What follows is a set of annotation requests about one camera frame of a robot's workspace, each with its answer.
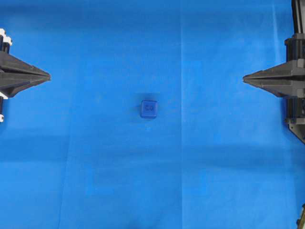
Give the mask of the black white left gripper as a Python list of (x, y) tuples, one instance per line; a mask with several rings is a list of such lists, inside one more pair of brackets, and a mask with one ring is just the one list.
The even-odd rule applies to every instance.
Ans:
[(27, 64), (8, 54), (12, 46), (11, 37), (0, 29), (0, 121), (4, 121), (3, 103), (8, 97), (12, 98), (17, 93), (30, 87), (51, 80), (51, 75), (33, 65)]

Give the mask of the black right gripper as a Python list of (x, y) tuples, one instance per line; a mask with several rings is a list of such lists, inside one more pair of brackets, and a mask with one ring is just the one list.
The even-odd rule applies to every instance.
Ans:
[[(286, 118), (291, 124), (305, 119), (305, 35), (295, 33), (285, 40), (286, 63), (243, 77), (244, 83), (286, 100)], [(293, 80), (266, 80), (293, 77)]]

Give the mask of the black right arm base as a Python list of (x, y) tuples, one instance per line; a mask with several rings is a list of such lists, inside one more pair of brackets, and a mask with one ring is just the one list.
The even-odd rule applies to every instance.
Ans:
[(289, 130), (304, 144), (305, 143), (305, 119), (287, 119)]

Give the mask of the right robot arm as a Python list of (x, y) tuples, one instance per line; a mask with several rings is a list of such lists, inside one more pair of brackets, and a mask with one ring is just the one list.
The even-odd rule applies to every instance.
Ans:
[(305, 2), (293, 0), (294, 34), (285, 40), (286, 62), (243, 77), (243, 82), (287, 101), (289, 124), (305, 124)]

